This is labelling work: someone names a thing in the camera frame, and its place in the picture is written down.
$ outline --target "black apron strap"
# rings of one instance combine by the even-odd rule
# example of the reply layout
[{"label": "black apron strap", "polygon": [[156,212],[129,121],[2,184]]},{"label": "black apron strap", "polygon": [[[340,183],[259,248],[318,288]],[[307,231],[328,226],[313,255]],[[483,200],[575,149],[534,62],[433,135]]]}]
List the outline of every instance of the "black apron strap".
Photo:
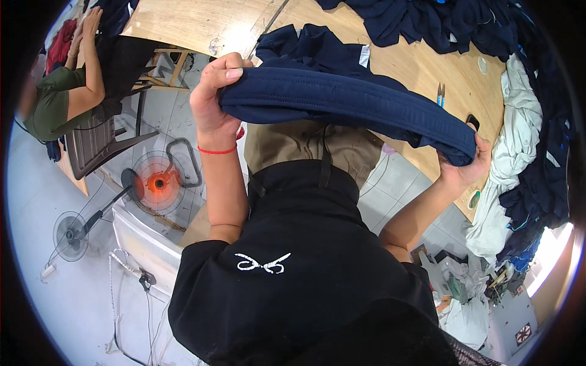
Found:
[{"label": "black apron strap", "polygon": [[257,193],[259,198],[263,198],[267,194],[267,190],[265,189],[265,187],[263,187],[263,185],[257,179],[254,178],[254,176],[248,166],[247,166],[247,168],[248,168],[248,185],[250,187],[252,187],[252,189],[254,189],[254,191]]},{"label": "black apron strap", "polygon": [[332,157],[326,147],[326,129],[328,128],[327,125],[323,127],[323,134],[322,134],[322,169],[319,173],[319,187],[326,188],[329,183],[330,175],[332,174]]}]

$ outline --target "electric fan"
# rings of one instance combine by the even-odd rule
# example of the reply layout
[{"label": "electric fan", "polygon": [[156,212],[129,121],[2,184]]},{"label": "electric fan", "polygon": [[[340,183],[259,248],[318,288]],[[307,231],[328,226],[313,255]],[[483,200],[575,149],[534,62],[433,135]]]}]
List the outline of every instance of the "electric fan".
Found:
[{"label": "electric fan", "polygon": [[144,195],[133,200],[143,211],[164,216],[176,209],[185,195],[183,167],[170,153],[150,151],[134,165]]},{"label": "electric fan", "polygon": [[61,258],[67,262],[75,262],[85,254],[91,228],[102,218],[104,211],[120,197],[128,193],[135,202],[143,199],[144,188],[140,178],[132,169],[124,169],[121,181],[124,190],[118,193],[102,210],[93,214],[87,222],[74,211],[67,211],[59,216],[53,227],[53,243],[55,251]]}]

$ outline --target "red garment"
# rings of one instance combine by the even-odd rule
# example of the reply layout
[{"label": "red garment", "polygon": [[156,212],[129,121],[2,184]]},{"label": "red garment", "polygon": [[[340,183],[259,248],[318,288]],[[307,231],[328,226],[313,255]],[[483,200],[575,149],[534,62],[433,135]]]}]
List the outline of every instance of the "red garment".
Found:
[{"label": "red garment", "polygon": [[51,47],[47,51],[46,74],[51,72],[55,62],[59,62],[62,65],[65,65],[65,62],[67,62],[67,52],[69,52],[69,48],[71,47],[71,40],[73,39],[73,33],[76,27],[77,22],[75,20],[66,20],[57,35],[53,38]]}]

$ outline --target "white fabric pile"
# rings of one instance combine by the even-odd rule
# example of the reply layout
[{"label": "white fabric pile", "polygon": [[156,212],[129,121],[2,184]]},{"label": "white fabric pile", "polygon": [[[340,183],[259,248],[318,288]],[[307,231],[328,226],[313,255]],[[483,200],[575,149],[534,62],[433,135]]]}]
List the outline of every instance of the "white fabric pile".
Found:
[{"label": "white fabric pile", "polygon": [[465,285],[468,297],[472,298],[466,304],[452,299],[449,306],[438,315],[439,327],[477,350],[486,339],[489,323],[488,300],[484,295],[489,277],[482,272],[480,257],[469,255],[468,264],[460,264],[446,257],[438,265],[446,281],[452,274]]},{"label": "white fabric pile", "polygon": [[500,78],[505,101],[505,121],[492,149],[492,161],[486,186],[472,225],[465,224],[466,246],[489,263],[496,262],[505,246],[510,218],[499,203],[499,196],[519,184],[517,175],[535,159],[535,146],[541,130],[541,105],[523,63],[512,55]]}]

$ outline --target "black shirt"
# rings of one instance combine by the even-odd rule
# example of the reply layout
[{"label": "black shirt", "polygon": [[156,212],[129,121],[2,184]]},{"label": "black shirt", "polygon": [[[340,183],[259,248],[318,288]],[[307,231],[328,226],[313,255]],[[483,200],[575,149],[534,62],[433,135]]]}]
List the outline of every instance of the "black shirt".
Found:
[{"label": "black shirt", "polygon": [[241,237],[183,250],[169,324],[204,362],[255,342],[298,354],[378,299],[401,300],[438,323],[427,272],[400,263],[363,224],[349,174],[332,166],[328,188],[318,187],[320,165],[298,160],[258,172],[268,193],[249,192]]}]

